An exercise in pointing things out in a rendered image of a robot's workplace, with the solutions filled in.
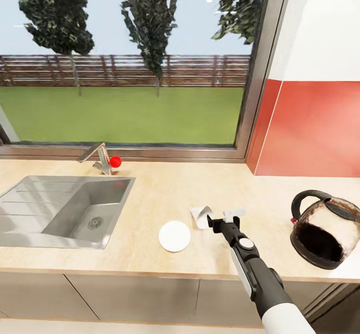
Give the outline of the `electric kettle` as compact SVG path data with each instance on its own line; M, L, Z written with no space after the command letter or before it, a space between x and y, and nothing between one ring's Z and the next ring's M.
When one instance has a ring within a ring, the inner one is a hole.
M307 196L319 200L301 213ZM332 271L338 268L360 242L360 208L329 193L307 189L291 203L294 227L290 241L296 252L310 264Z

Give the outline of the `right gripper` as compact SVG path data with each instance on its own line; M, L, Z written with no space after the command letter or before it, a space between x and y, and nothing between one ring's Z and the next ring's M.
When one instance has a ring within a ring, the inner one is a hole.
M225 238L230 230L240 229L239 217L233 217L233 222L226 223L224 219L211 219L211 217L207 215L207 221L208 227L213 228L214 233L222 233Z

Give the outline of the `paper coffee filter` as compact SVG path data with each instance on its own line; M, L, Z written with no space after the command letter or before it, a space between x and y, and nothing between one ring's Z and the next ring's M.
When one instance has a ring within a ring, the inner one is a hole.
M209 206L195 207L190 208L189 210L192 213L195 222L200 229L207 229L209 227L207 215L209 215L212 220L215 219L213 210Z

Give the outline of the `saucer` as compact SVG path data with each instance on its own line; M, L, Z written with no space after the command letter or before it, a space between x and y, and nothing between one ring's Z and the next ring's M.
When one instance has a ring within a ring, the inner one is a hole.
M166 250L179 252L190 243L191 231L183 222L174 220L161 228L158 238Z

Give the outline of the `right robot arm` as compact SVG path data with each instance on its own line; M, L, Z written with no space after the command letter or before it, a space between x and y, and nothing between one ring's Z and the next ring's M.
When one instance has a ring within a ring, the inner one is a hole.
M316 334L288 296L279 274L260 257L255 243L240 229L246 210L229 209L224 219L211 219L208 227L222 233L230 245L231 259L250 299L255 302L266 334Z

